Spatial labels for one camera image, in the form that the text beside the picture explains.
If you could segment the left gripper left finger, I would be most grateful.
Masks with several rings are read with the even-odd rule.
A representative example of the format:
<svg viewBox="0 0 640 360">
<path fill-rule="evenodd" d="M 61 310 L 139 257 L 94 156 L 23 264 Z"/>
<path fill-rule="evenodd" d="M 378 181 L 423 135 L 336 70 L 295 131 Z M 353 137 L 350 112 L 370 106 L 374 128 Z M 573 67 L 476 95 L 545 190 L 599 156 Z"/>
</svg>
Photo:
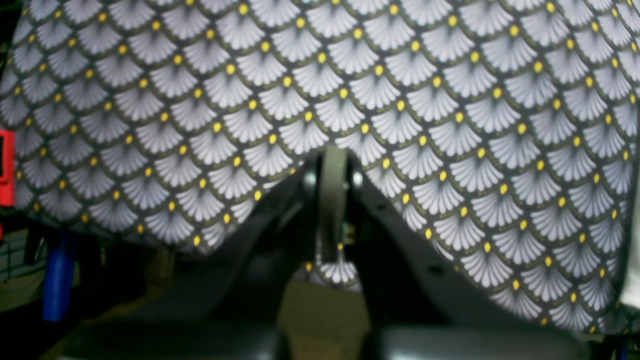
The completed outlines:
<svg viewBox="0 0 640 360">
<path fill-rule="evenodd" d="M 311 152 L 210 256 L 130 314 L 80 328 L 65 358 L 291 360 L 277 318 L 293 274 L 318 252 L 329 157 Z"/>
</svg>

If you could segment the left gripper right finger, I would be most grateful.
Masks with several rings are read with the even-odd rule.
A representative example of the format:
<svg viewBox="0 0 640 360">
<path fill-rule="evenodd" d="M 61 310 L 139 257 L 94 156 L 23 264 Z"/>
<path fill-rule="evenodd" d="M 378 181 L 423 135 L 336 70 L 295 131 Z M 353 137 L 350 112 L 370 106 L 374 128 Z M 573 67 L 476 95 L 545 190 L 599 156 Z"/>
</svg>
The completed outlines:
<svg viewBox="0 0 640 360">
<path fill-rule="evenodd" d="M 352 264 L 362 360 L 583 360 L 575 335 L 503 309 L 403 221 L 349 150 L 330 148 L 330 260 Z"/>
</svg>

